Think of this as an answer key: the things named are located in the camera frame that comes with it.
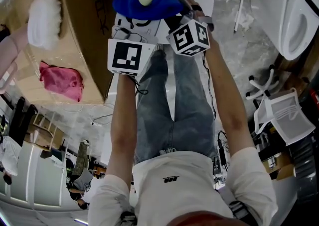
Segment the white toilet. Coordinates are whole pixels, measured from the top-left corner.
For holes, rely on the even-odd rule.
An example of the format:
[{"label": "white toilet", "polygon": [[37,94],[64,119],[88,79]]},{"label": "white toilet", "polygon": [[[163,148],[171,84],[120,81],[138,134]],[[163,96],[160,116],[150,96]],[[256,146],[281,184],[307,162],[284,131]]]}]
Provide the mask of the white toilet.
[{"label": "white toilet", "polygon": [[303,53],[319,26],[319,0],[251,0],[251,8],[287,60]]}]

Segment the white box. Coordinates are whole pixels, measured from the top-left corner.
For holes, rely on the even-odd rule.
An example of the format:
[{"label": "white box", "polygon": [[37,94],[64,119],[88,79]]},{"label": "white box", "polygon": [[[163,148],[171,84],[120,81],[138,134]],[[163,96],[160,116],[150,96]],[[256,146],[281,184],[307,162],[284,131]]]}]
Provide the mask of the white box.
[{"label": "white box", "polygon": [[129,40],[109,39],[108,70],[114,74],[140,75],[155,46]]},{"label": "white box", "polygon": [[191,20],[168,35],[167,40],[176,54],[195,56],[210,48],[207,23]]}]

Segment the pink cloth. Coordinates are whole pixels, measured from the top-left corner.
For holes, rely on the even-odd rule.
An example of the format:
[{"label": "pink cloth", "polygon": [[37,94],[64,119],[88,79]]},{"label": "pink cloth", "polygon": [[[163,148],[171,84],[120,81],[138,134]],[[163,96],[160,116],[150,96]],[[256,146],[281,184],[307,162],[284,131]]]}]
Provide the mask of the pink cloth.
[{"label": "pink cloth", "polygon": [[77,102],[81,101],[84,86],[77,70],[49,66],[42,61],[40,74],[40,81],[44,82],[46,90],[64,95]]}]

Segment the person in background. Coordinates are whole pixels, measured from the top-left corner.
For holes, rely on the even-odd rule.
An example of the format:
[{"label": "person in background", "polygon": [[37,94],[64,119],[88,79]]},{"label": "person in background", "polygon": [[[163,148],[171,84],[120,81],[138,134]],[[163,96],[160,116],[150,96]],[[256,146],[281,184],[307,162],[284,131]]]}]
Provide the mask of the person in background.
[{"label": "person in background", "polygon": [[0,161],[4,167],[3,179],[8,185],[12,184],[11,176],[18,174],[19,154],[31,119],[37,112],[35,106],[31,105],[23,117],[24,102],[25,99],[21,97],[16,105],[9,136],[4,136],[0,144]]},{"label": "person in background", "polygon": [[[205,16],[188,0],[197,16]],[[174,54],[175,116],[171,119],[165,83],[166,51],[157,50],[140,81],[119,75],[111,125],[112,152],[103,183],[91,200],[90,226],[268,226],[276,195],[249,132],[236,83],[209,33],[206,60],[219,116],[227,134],[231,164],[228,201],[214,189],[214,113],[194,57]],[[130,207],[132,166],[138,203]]]},{"label": "person in background", "polygon": [[89,142],[87,140],[83,140],[80,142],[75,167],[70,173],[71,176],[70,176],[69,182],[66,184],[66,187],[69,191],[71,199],[73,199],[78,204],[78,206],[83,210],[86,210],[88,208],[88,203],[86,203],[82,199],[82,195],[85,194],[85,190],[79,190],[74,182],[81,176],[83,170],[88,167],[88,156],[87,156],[88,145],[89,145]]}]

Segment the shirt sleeve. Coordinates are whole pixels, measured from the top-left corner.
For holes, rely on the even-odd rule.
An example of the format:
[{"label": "shirt sleeve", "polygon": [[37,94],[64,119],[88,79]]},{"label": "shirt sleeve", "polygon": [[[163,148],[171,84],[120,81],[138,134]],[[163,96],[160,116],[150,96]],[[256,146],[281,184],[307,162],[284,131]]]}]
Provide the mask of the shirt sleeve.
[{"label": "shirt sleeve", "polygon": [[119,177],[106,175],[93,196],[88,214],[90,226],[115,226],[130,207],[130,191]]},{"label": "shirt sleeve", "polygon": [[269,174],[254,147],[232,156],[226,185],[236,200],[252,208],[264,226],[268,226],[278,210],[276,194]]}]

